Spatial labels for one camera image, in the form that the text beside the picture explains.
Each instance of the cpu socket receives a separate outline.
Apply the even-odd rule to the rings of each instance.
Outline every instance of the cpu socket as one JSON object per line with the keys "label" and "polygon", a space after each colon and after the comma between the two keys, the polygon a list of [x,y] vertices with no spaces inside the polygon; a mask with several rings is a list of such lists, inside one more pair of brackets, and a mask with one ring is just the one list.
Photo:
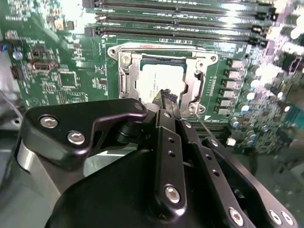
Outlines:
{"label": "cpu socket", "polygon": [[183,117],[206,111],[200,104],[207,68],[218,62],[215,51],[196,46],[127,42],[112,46],[108,55],[118,61],[119,98],[151,103],[161,89],[178,96]]}

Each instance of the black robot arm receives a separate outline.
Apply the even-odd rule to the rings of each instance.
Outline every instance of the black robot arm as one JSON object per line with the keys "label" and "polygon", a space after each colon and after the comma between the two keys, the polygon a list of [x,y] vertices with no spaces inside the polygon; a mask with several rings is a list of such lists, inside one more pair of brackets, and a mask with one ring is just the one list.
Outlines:
{"label": "black robot arm", "polygon": [[[47,228],[297,228],[291,213],[213,137],[200,141],[161,90],[144,107],[120,99],[30,109],[16,158],[49,198]],[[88,177],[85,160],[136,143]]]}

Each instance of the cable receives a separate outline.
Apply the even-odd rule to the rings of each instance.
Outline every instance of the cable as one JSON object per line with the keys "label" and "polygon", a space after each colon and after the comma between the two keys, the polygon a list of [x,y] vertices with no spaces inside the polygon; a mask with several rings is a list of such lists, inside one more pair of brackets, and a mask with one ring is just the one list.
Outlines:
{"label": "cable", "polygon": [[23,115],[21,114],[21,112],[19,111],[19,109],[8,99],[8,97],[5,96],[5,94],[2,92],[2,90],[0,90],[0,95],[11,106],[11,108],[15,111],[15,113],[17,114],[17,116],[22,120],[23,119]]}
{"label": "cable", "polygon": [[211,137],[215,138],[214,135],[212,134],[212,132],[211,132],[211,131],[208,129],[208,127],[204,124],[204,122],[202,122],[202,120],[200,119],[200,117],[199,117],[197,114],[195,114],[195,117],[196,117],[196,119],[200,122],[200,124],[206,129],[206,131],[208,132],[208,134],[209,134]]}

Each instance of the mounting hole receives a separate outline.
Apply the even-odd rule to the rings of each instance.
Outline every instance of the mounting hole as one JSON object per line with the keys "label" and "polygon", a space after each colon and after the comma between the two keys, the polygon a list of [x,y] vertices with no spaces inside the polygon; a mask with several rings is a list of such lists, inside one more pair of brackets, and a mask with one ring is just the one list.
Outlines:
{"label": "mounting hole", "polygon": [[169,113],[163,113],[166,117],[170,118],[171,115]]}
{"label": "mounting hole", "polygon": [[170,157],[175,158],[176,155],[173,151],[168,151],[168,154],[170,155]]}
{"label": "mounting hole", "polygon": [[110,55],[111,55],[111,56],[116,55],[116,51],[115,51],[114,49],[111,49],[109,52],[110,52]]}
{"label": "mounting hole", "polygon": [[206,109],[205,109],[204,107],[200,107],[200,108],[199,108],[199,112],[200,112],[200,113],[203,113],[203,112],[205,112],[205,111],[206,111]]}
{"label": "mounting hole", "polygon": [[169,142],[171,142],[171,143],[175,143],[174,139],[172,139],[172,138],[168,138],[168,140],[169,140]]}
{"label": "mounting hole", "polygon": [[217,177],[219,177],[219,173],[216,170],[212,170],[214,175],[216,175]]}
{"label": "mounting hole", "polygon": [[206,154],[206,158],[208,158],[208,160],[212,160],[209,154]]}
{"label": "mounting hole", "polygon": [[21,119],[20,118],[13,119],[13,120],[11,120],[11,123],[16,127],[20,127]]}
{"label": "mounting hole", "polygon": [[135,106],[135,108],[137,108],[138,110],[143,110],[143,106],[141,105],[141,104],[139,104],[139,103],[135,103],[134,104],[134,106]]}

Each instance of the motherboard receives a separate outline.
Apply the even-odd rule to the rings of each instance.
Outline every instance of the motherboard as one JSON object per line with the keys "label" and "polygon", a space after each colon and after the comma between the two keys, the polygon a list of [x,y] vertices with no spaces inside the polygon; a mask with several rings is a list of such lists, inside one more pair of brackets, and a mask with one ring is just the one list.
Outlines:
{"label": "motherboard", "polygon": [[234,152],[277,153],[304,127],[304,13],[288,0],[0,0],[27,108],[178,96]]}

